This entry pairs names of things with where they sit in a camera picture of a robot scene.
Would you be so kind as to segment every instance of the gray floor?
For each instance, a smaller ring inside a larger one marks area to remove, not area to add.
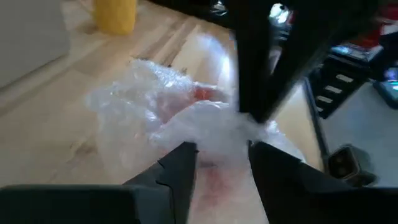
[[[379,177],[376,185],[398,187],[398,110],[390,109],[370,83],[321,125],[330,153],[348,143],[363,149]]]

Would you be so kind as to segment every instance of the wooden table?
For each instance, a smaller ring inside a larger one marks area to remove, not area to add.
[[[84,99],[120,77],[134,58],[171,66],[229,91],[236,87],[233,41],[222,27],[140,1],[134,32],[111,37],[98,32],[75,1],[64,1],[62,9],[70,53],[0,92],[0,185],[115,182],[96,150],[98,123]],[[300,85],[276,120],[308,163],[321,168]]]

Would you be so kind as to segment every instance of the yellow container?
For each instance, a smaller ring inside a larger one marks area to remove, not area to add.
[[[136,23],[136,5],[136,0],[93,0],[92,15],[100,31],[129,34]]]

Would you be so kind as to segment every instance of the plastic bag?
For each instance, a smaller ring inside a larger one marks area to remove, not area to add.
[[[88,96],[97,112],[98,151],[116,182],[124,182],[184,141],[197,144],[190,223],[264,223],[252,179],[247,140],[262,140],[304,160],[277,129],[237,113],[215,86],[137,60],[123,80]]]

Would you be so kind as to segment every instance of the yellow cup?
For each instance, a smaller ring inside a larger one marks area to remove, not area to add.
[[[136,0],[93,0],[92,15],[101,32],[129,34],[136,23],[136,4]]]

